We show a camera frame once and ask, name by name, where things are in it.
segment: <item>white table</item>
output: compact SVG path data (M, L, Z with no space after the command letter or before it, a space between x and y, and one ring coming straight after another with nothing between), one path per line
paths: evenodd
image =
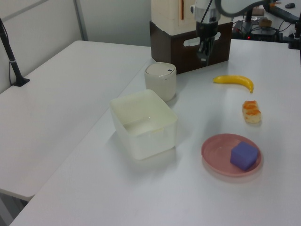
M29 201L150 58L77 41L0 95L0 192Z
M282 65L281 57L286 60ZM144 69L121 96L144 90ZM213 84L241 74L240 85ZM122 146L106 111L12 226L254 226L301 222L301 68L299 51L281 43L232 40L230 59L177 77L168 103L179 117L176 148L135 161ZM246 124L241 106L257 100L260 125ZM235 133L254 141L262 168L230 178L202 161L203 142Z

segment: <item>white plastic container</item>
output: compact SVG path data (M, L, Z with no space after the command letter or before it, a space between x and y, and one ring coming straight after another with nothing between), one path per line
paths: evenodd
M154 91L111 100L110 110L122 144L135 159L175 146L178 117Z
M155 63L144 72L146 89L153 90L164 102L171 100L176 89L176 67L169 63Z

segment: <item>purple sponge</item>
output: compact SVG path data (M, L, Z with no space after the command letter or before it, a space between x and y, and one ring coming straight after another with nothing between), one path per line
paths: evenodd
M257 148L242 141L232 149L230 162L246 171L256 162L257 154Z

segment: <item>banana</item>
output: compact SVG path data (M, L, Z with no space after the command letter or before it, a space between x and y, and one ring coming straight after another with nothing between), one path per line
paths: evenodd
M247 87L250 93L253 93L254 85L253 82L242 75L221 75L213 79L215 83L235 83Z

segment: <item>bread roll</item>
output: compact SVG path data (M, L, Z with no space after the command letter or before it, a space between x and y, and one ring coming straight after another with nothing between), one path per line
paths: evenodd
M248 123L259 123L261 121L261 112L258 109L257 101L245 101L243 104L244 119Z

